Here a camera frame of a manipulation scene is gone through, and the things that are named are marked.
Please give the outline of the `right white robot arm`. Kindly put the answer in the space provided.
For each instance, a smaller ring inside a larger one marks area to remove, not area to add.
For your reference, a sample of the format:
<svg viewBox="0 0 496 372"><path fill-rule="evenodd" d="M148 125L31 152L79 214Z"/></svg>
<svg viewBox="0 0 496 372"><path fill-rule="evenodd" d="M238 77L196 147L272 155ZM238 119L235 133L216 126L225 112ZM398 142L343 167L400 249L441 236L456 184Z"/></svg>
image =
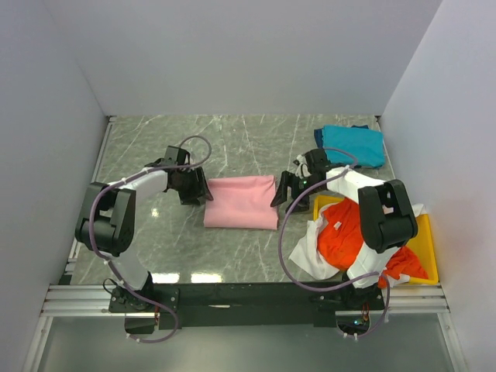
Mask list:
<svg viewBox="0 0 496 372"><path fill-rule="evenodd" d="M387 262L400 247L418 235L418 224L402 181L382 181L354 170L358 159L335 147L314 149L303 155L299 164L308 173L281 172L273 207L287 201L288 190L297 195L288 205L279 230L277 253L283 272L296 286L311 292L340 290L340 300L350 309L359 308L367 300L367 289L376 285ZM287 268L282 253L284 230L291 213L301 200L318 191L332 191L354 202L359 209L363 244L357 258L344 274L345 280L330 287L312 287L298 281Z"/></svg>

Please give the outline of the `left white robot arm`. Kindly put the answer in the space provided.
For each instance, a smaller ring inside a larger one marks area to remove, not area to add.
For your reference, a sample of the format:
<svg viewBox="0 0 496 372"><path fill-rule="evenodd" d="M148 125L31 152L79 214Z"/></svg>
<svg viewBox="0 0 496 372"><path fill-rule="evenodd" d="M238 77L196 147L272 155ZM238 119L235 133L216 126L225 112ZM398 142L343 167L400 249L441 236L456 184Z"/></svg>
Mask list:
<svg viewBox="0 0 496 372"><path fill-rule="evenodd" d="M75 227L75 239L109 265L118 286L128 291L127 301L139 312L155 301L153 278L131 245L136 206L155 195L176 191L182 205L200 205L213 199L202 161L192 162L189 151L169 146L163 157L141 171L108 184L91 183Z"/></svg>

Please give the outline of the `pink t shirt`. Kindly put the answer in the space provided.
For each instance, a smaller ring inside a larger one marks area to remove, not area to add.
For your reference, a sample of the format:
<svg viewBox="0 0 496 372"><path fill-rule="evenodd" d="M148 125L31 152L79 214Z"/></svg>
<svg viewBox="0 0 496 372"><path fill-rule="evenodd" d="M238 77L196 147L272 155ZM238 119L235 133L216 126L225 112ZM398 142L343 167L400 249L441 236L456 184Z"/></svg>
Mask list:
<svg viewBox="0 0 496 372"><path fill-rule="evenodd" d="M212 178L207 185L213 199L205 203L204 227L277 229L275 176Z"/></svg>

